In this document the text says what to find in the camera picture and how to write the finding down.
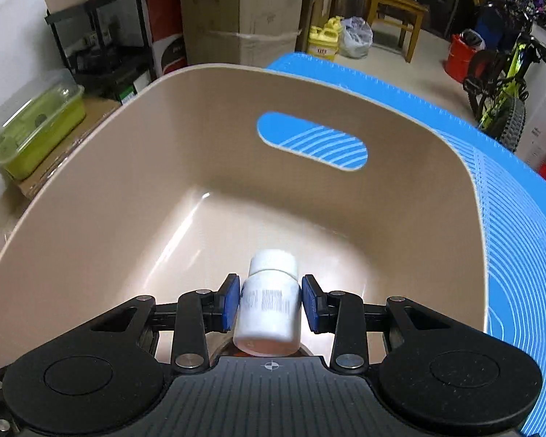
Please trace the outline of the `yellow detergent jug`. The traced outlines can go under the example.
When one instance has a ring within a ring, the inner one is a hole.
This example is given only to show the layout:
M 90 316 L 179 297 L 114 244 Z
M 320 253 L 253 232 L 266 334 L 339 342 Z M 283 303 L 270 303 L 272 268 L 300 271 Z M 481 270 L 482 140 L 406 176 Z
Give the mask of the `yellow detergent jug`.
M 308 55 L 333 61 L 339 51 L 340 35 L 343 30 L 342 17 L 330 18 L 323 27 L 309 28 Z

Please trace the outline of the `beige plastic storage basket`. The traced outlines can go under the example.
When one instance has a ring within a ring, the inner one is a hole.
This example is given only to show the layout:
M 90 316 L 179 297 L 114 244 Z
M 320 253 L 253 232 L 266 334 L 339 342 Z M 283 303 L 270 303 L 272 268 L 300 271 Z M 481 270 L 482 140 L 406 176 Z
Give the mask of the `beige plastic storage basket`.
M 0 368 L 133 297 L 216 289 L 262 249 L 324 290 L 487 325 L 474 181 L 434 130 L 316 81 L 200 65 L 111 114 L 22 215 L 0 257 Z

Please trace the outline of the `red bucket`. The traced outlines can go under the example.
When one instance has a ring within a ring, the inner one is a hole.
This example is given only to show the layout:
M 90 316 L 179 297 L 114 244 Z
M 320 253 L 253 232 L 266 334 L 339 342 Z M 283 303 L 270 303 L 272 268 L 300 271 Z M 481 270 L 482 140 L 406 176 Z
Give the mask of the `red bucket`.
M 446 73 L 456 82 L 462 83 L 467 76 L 470 60 L 484 47 L 484 39 L 473 29 L 465 29 L 460 34 L 453 35 L 448 57 L 444 63 Z

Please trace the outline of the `white freezer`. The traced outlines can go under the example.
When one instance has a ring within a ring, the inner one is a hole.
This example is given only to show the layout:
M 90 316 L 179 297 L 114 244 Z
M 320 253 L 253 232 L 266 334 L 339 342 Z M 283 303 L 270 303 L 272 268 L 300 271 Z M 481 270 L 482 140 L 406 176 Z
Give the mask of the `white freezer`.
M 546 45 L 546 29 L 534 26 L 532 34 Z M 546 162 L 546 64 L 533 64 L 526 74 L 530 93 L 526 100 L 526 126 L 516 156 L 533 170 Z

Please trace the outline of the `white pill bottle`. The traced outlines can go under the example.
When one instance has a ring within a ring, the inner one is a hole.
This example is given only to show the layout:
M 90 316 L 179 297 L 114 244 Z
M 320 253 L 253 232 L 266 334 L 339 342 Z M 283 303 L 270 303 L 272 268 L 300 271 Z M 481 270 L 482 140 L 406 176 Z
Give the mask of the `white pill bottle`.
M 302 291 L 292 253 L 264 249 L 241 287 L 234 345 L 252 356 L 290 356 L 301 345 Z

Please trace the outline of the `large cardboard box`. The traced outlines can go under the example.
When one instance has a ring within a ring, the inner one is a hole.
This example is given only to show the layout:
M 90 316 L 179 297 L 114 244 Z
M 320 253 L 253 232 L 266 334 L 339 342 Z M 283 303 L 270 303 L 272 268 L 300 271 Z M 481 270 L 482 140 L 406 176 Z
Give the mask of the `large cardboard box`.
M 180 0 L 190 64 L 266 67 L 296 48 L 302 0 Z

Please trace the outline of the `green clear plastic container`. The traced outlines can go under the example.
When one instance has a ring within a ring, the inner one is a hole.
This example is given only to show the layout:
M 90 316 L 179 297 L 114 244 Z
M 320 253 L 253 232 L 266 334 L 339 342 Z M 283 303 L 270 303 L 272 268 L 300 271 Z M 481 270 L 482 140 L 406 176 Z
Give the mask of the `green clear plastic container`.
M 84 89 L 68 69 L 48 71 L 0 107 L 0 168 L 28 178 L 86 117 Z

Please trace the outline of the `white plastic bag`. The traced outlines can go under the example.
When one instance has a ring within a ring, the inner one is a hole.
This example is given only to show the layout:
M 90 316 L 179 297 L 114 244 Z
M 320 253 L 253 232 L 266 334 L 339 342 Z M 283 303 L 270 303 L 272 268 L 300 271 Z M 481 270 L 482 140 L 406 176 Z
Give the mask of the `white plastic bag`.
M 360 59 L 368 55 L 373 44 L 372 28 L 361 17 L 351 17 L 341 22 L 339 53 L 345 57 Z

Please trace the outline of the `green black bicycle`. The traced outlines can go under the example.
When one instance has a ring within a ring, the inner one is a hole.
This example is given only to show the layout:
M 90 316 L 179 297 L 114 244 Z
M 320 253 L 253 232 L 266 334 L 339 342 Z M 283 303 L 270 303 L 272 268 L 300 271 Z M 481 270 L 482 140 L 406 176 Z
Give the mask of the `green black bicycle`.
M 526 125 L 529 91 L 525 76 L 532 64 L 546 64 L 546 44 L 532 35 L 534 23 L 546 25 L 546 11 L 529 14 L 510 0 L 488 0 L 486 7 L 507 22 L 512 45 L 477 51 L 467 67 L 463 90 L 476 128 L 514 153 Z

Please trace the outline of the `wooden chair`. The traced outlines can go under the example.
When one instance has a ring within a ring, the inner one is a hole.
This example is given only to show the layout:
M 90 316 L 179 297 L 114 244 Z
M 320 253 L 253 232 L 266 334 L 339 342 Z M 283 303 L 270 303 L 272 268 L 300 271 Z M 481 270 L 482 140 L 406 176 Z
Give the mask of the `wooden chair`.
M 404 55 L 405 61 L 410 63 L 428 8 L 415 0 L 369 0 L 369 4 L 366 16 L 367 23 L 372 26 L 374 22 L 378 21 L 398 28 L 397 46 L 401 50 L 404 46 L 406 34 L 410 33 L 410 40 Z

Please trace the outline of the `blue silicone baking mat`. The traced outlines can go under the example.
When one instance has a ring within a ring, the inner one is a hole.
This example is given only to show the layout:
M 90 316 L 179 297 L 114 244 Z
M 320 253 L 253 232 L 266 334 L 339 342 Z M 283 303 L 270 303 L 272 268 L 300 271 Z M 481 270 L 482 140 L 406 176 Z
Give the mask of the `blue silicone baking mat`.
M 523 432 L 546 436 L 546 181 L 467 122 L 379 78 L 300 52 L 269 67 L 402 111 L 459 153 L 474 178 L 485 234 L 486 330 L 538 362 L 542 392 Z

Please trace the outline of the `black metal shelf rack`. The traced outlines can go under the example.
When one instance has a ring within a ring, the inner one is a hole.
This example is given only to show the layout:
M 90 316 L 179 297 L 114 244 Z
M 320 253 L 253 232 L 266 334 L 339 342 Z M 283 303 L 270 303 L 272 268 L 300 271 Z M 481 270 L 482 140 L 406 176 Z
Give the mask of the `black metal shelf rack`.
M 138 81 L 148 85 L 155 81 L 155 60 L 153 47 L 148 36 L 144 1 L 133 0 L 139 40 L 127 43 L 120 35 L 120 22 L 113 18 L 109 24 L 103 22 L 100 11 L 122 0 L 86 0 L 85 3 L 61 10 L 48 12 L 45 23 L 49 26 L 64 66 L 69 69 L 76 83 L 86 93 L 121 104 L 134 98 L 139 89 Z M 83 47 L 66 51 L 59 31 L 64 22 L 85 17 L 90 30 L 82 35 Z

